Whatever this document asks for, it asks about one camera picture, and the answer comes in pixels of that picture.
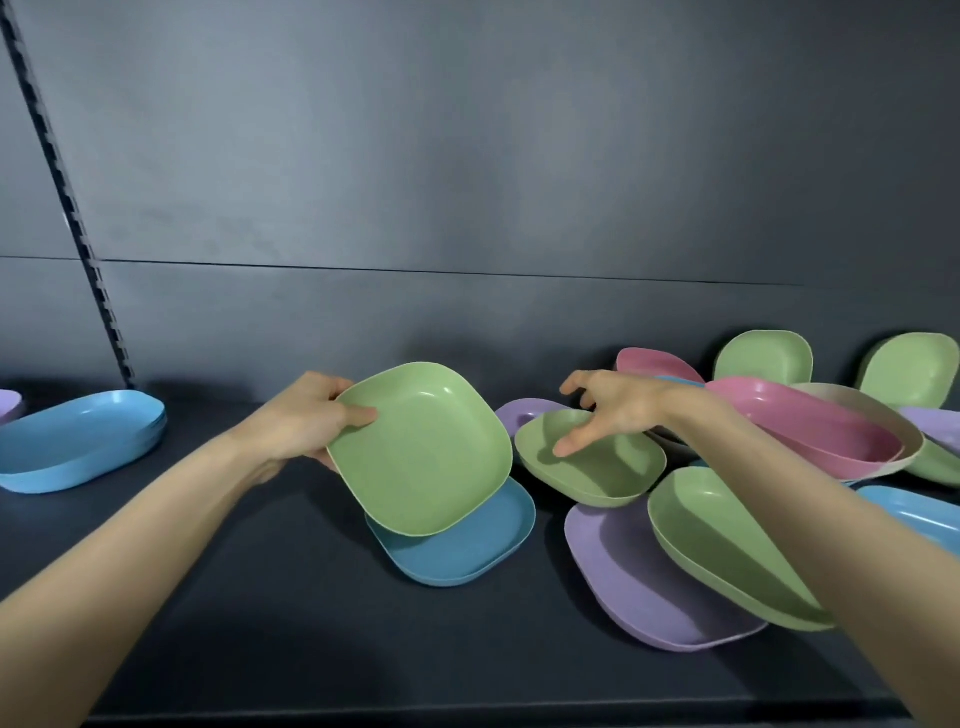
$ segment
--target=wrist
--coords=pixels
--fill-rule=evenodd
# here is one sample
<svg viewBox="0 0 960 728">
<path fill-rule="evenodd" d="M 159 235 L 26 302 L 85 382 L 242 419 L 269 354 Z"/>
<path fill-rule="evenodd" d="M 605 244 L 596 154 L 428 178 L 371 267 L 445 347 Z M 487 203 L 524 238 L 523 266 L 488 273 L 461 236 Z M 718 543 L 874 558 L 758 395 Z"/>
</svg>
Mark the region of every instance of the wrist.
<svg viewBox="0 0 960 728">
<path fill-rule="evenodd" d="M 692 425 L 715 421 L 725 406 L 723 400 L 703 387 L 678 384 L 661 393 L 661 424 L 681 434 Z"/>
<path fill-rule="evenodd" d="M 237 431 L 236 427 L 213 438 L 207 443 L 207 447 L 210 449 L 211 457 L 223 462 L 241 479 L 255 477 L 271 464 L 263 448 L 242 430 Z"/>
</svg>

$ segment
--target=pink plate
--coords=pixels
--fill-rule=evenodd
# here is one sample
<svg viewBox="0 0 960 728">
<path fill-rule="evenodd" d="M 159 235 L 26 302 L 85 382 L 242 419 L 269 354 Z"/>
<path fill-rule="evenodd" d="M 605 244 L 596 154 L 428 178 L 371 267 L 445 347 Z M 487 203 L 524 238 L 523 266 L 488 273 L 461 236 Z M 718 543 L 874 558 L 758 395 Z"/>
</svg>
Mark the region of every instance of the pink plate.
<svg viewBox="0 0 960 728">
<path fill-rule="evenodd" d="M 614 368 L 632 375 L 675 376 L 698 384 L 704 383 L 704 378 L 697 374 L 697 370 L 681 358 L 656 349 L 624 349 L 616 356 Z"/>
<path fill-rule="evenodd" d="M 903 443 L 858 412 L 783 384 L 727 376 L 707 388 L 820 470 L 839 480 L 870 477 Z"/>
</svg>

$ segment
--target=square plate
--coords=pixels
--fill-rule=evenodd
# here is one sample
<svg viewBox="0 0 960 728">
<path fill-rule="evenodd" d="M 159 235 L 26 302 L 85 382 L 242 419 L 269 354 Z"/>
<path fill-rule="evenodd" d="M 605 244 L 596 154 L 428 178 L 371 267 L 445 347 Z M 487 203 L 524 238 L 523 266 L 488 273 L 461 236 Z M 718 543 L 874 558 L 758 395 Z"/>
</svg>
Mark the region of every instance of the square plate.
<svg viewBox="0 0 960 728">
<path fill-rule="evenodd" d="M 461 521 L 510 475 L 510 435 L 452 369 L 413 362 L 365 379 L 339 401 L 376 407 L 372 425 L 344 430 L 329 452 L 367 514 L 403 536 Z"/>
</svg>

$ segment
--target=purple plate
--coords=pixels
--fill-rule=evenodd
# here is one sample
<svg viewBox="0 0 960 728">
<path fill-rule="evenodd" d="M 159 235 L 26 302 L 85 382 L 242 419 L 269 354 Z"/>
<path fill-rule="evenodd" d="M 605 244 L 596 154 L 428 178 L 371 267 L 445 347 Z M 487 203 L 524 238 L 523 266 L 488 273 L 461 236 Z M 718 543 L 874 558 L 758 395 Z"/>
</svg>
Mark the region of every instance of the purple plate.
<svg viewBox="0 0 960 728">
<path fill-rule="evenodd" d="M 0 425 L 11 423 L 23 414 L 23 397 L 10 389 L 0 389 Z"/>
<path fill-rule="evenodd" d="M 643 643 L 696 652 L 742 640 L 767 626 L 670 560 L 654 536 L 647 496 L 623 508 L 576 505 L 564 530 L 600 606 Z"/>
<path fill-rule="evenodd" d="M 960 412 L 926 407 L 901 407 L 900 413 L 928 438 L 954 455 L 960 455 Z"/>
<path fill-rule="evenodd" d="M 500 422 L 510 434 L 510 439 L 513 440 L 516 431 L 528 422 L 547 412 L 556 412 L 558 409 L 569 409 L 569 407 L 550 400 L 513 400 L 500 407 L 496 411 L 496 416 L 500 418 Z"/>
</svg>

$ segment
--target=green plate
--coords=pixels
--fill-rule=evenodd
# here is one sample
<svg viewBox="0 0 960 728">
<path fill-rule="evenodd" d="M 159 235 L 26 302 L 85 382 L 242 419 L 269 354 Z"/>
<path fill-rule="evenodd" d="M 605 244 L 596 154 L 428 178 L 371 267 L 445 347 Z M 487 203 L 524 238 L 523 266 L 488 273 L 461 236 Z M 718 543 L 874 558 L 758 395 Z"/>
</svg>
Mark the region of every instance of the green plate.
<svg viewBox="0 0 960 728">
<path fill-rule="evenodd" d="M 591 417 L 581 409 L 547 412 L 516 433 L 516 451 L 532 475 L 565 496 L 594 508 L 619 508 L 653 487 L 666 468 L 666 455 L 638 433 L 605 437 L 569 457 L 556 457 L 557 441 Z"/>
<path fill-rule="evenodd" d="M 756 376 L 779 384 L 805 384 L 813 379 L 813 349 L 793 331 L 747 331 L 717 356 L 713 378 L 723 376 Z"/>
<path fill-rule="evenodd" d="M 751 614 L 787 629 L 835 626 L 783 554 L 709 468 L 682 468 L 650 496 L 663 550 L 695 579 Z"/>
<path fill-rule="evenodd" d="M 930 440 L 924 441 L 920 455 L 906 471 L 924 480 L 960 488 L 960 457 Z"/>
<path fill-rule="evenodd" d="M 960 368 L 960 347 L 943 333 L 905 333 L 880 343 L 856 388 L 891 407 L 940 409 Z"/>
<path fill-rule="evenodd" d="M 339 401 L 376 407 L 376 422 L 329 447 L 367 514 L 404 536 L 432 536 L 503 485 L 510 435 L 469 382 L 440 364 L 404 364 L 346 390 Z"/>
</svg>

